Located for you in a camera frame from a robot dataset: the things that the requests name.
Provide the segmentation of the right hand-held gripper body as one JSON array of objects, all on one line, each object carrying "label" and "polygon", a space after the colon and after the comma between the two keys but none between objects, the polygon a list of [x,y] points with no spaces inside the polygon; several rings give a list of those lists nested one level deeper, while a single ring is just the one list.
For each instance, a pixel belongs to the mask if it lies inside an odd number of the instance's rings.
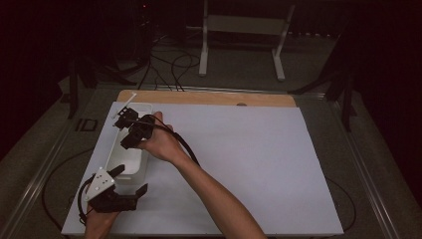
[{"label": "right hand-held gripper body", "polygon": [[152,135],[152,105],[136,102],[136,97],[137,93],[132,93],[111,115],[122,139],[148,139]]}]

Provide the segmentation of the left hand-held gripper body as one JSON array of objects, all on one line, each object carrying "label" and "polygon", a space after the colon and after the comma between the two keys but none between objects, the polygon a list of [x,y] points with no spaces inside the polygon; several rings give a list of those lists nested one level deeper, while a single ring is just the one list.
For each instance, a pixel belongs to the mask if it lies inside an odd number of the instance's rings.
[{"label": "left hand-held gripper body", "polygon": [[87,181],[84,201],[96,212],[111,213],[135,210],[138,198],[132,195],[120,195],[115,192],[116,180],[108,174],[109,170],[100,168]]}]

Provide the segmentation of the white rectangular plastic container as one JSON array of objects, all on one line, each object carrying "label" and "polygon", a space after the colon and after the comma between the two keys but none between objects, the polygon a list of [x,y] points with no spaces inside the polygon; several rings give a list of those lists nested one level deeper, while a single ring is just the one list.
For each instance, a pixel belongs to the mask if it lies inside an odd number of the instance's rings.
[{"label": "white rectangular plastic container", "polygon": [[125,165],[123,173],[118,175],[116,180],[116,192],[123,195],[134,194],[144,184],[144,177],[147,169],[148,153],[142,149],[125,149],[120,145],[122,140],[119,130],[111,119],[112,133],[111,150],[105,165],[107,170],[112,170],[120,164]]}]

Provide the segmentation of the person's left hand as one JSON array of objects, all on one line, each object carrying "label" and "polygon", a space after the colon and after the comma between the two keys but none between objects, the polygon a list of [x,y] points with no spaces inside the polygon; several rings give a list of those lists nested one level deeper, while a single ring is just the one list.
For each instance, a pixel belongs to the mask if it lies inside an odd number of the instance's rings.
[{"label": "person's left hand", "polygon": [[85,239],[106,239],[118,212],[99,213],[90,205],[87,208],[87,222],[85,229]]}]

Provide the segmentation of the person's right hand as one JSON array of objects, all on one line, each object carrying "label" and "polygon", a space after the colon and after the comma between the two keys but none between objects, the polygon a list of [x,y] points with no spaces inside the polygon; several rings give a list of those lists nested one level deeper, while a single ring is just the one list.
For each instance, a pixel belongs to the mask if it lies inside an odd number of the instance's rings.
[{"label": "person's right hand", "polygon": [[162,112],[154,113],[153,118],[155,127],[150,139],[143,140],[138,147],[176,167],[191,162],[191,158],[173,135],[173,127],[164,123]]}]

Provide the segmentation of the black tripod stand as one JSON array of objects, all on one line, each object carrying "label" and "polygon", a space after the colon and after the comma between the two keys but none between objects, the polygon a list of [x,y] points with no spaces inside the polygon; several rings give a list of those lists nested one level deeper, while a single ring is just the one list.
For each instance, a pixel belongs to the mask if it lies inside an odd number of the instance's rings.
[{"label": "black tripod stand", "polygon": [[350,131],[352,112],[352,75],[356,68],[356,43],[357,41],[353,40],[350,35],[340,34],[317,79],[301,88],[289,91],[290,95],[302,95],[329,83],[324,98],[328,102],[335,102],[340,96],[343,96],[340,119],[347,131]]},{"label": "black tripod stand", "polygon": [[88,89],[94,89],[99,81],[96,78],[96,73],[100,73],[109,77],[114,82],[124,86],[134,86],[133,82],[124,79],[118,73],[113,72],[106,66],[100,64],[88,56],[76,56],[69,60],[69,103],[70,111],[68,119],[72,119],[79,108],[79,87],[78,82],[82,82]]}]

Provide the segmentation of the white table cover sheet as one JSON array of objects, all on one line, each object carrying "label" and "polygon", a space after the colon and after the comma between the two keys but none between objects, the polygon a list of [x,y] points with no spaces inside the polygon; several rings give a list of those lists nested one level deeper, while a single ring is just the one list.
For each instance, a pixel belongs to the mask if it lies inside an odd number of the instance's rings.
[{"label": "white table cover sheet", "polygon": [[[156,104],[200,166],[228,188],[269,236],[329,236],[343,229],[298,108]],[[168,162],[150,158],[148,190],[111,232],[216,236],[196,193]]]}]

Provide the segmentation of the white metal stand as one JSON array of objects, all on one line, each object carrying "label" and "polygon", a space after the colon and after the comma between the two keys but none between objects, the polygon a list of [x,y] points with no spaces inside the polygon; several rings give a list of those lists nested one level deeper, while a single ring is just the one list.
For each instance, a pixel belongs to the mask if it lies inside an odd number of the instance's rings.
[{"label": "white metal stand", "polygon": [[277,79],[280,82],[286,79],[281,60],[281,53],[296,9],[295,5],[289,6],[287,16],[284,19],[211,15],[208,13],[208,6],[208,0],[204,0],[202,18],[202,49],[198,72],[200,77],[205,77],[207,75],[209,55],[208,33],[224,32],[279,36],[280,41],[277,47],[272,50],[272,58]]}]

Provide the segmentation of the black rectangular floor bracket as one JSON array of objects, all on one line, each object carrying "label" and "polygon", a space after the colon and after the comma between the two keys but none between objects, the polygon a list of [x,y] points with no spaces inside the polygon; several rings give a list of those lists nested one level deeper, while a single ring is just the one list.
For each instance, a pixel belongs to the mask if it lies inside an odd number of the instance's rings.
[{"label": "black rectangular floor bracket", "polygon": [[76,131],[95,131],[98,126],[96,119],[79,119]]}]

